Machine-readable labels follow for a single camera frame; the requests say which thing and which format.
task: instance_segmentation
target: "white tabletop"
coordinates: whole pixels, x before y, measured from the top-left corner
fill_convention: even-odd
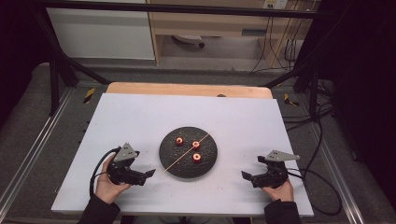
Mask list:
[[[219,151],[214,167],[194,179],[165,173],[159,159],[163,138],[185,126],[208,132]],[[133,170],[157,171],[145,186],[133,186],[117,199],[124,215],[262,216],[271,199],[241,171],[263,174],[258,156],[272,150],[293,153],[276,100],[105,93],[51,210],[81,213],[94,167],[125,142],[140,151]],[[286,166],[297,169],[295,161]],[[300,215],[313,216],[302,181],[292,176],[290,181]]]

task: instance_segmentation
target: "hand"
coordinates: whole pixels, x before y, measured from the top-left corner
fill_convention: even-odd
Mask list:
[[[293,186],[288,179],[276,189],[264,187],[262,191],[268,193],[273,201],[294,202]]]
[[[114,156],[115,155],[111,156],[103,163],[102,174],[99,175],[95,192],[95,195],[99,199],[108,204],[114,203],[123,191],[131,187],[130,184],[115,185],[111,182],[110,178],[108,178],[108,174],[106,173],[107,166]]]

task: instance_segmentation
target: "white cabinet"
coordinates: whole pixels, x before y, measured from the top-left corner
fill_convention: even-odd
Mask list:
[[[61,47],[70,57],[154,60],[147,12],[48,8],[48,13]]]

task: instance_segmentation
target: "round black plate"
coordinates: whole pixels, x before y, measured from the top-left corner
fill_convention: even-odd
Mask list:
[[[173,130],[165,136],[160,146],[160,160],[163,167],[167,169],[172,163],[177,161],[184,153],[192,147],[192,142],[200,141],[207,135],[207,132],[194,127],[183,127]],[[183,145],[177,146],[176,139],[183,138]],[[199,153],[201,162],[196,163],[192,155]],[[198,150],[192,149],[177,163],[168,169],[172,175],[181,178],[195,178],[206,174],[215,164],[218,157],[218,148],[212,136],[208,135],[201,141]]]

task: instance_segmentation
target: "wooden skewer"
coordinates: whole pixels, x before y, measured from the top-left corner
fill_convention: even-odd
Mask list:
[[[205,137],[203,137],[201,140],[199,140],[199,143],[201,143],[204,139],[206,139],[209,136],[209,134],[205,135]],[[185,155],[187,155],[187,153],[189,153],[194,147],[191,147],[187,152],[185,152],[183,155],[181,155],[180,158],[178,158],[176,161],[174,161],[174,163],[172,163],[170,166],[168,166],[168,168],[166,168],[163,172],[165,173],[166,171],[168,171],[173,165],[175,165],[178,161],[181,160],[181,158],[183,158]]]

